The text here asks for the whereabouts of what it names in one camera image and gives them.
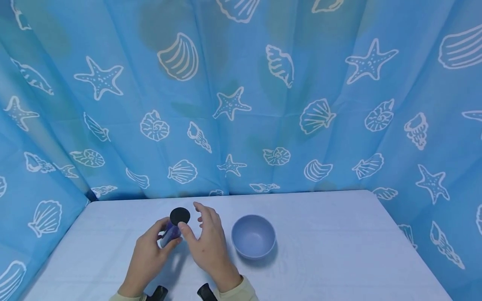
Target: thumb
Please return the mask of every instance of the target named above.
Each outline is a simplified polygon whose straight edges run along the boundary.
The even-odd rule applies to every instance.
[[[185,222],[179,222],[177,226],[181,230],[181,233],[184,236],[184,239],[186,240],[187,244],[191,247],[192,244],[195,241],[197,241],[196,237],[194,236],[194,233],[192,232],[191,227],[189,227]]]

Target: left hand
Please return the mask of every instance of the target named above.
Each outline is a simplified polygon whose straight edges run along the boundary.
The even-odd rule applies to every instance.
[[[159,232],[165,229],[168,221],[169,217],[158,220],[137,239],[119,295],[140,297],[147,285],[161,272],[171,251],[182,241],[182,238],[173,239],[164,248],[159,248],[157,241],[162,238]]]

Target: right hand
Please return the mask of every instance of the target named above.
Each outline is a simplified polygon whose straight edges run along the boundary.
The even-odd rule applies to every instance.
[[[219,214],[211,207],[194,202],[202,233],[197,239],[192,229],[184,222],[178,224],[189,246],[194,262],[208,273],[220,292],[227,292],[242,282],[238,269],[233,265],[226,247],[226,237]]]

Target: hand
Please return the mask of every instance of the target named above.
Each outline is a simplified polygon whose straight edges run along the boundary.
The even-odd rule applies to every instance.
[[[242,282],[238,269],[233,265],[226,248],[226,237],[219,214],[211,207],[194,202],[197,212],[201,213],[198,221],[202,233],[196,239],[192,229],[184,222],[179,223],[184,239],[189,245],[194,262],[206,271],[216,283],[220,292],[227,292]]]
[[[158,220],[137,239],[119,295],[128,298],[141,296],[149,282],[161,272],[171,251],[182,241],[182,238],[173,239],[164,248],[159,248],[157,241],[162,238],[159,232],[165,229],[168,221],[168,217]]]

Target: blue cylinder container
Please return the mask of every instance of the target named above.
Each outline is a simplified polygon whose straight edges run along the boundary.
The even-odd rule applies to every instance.
[[[178,207],[171,211],[169,215],[169,222],[167,223],[166,230],[164,232],[164,237],[161,239],[161,248],[167,246],[167,244],[178,237],[181,236],[181,230],[177,224],[179,222],[188,223],[191,218],[189,210],[183,207]]]

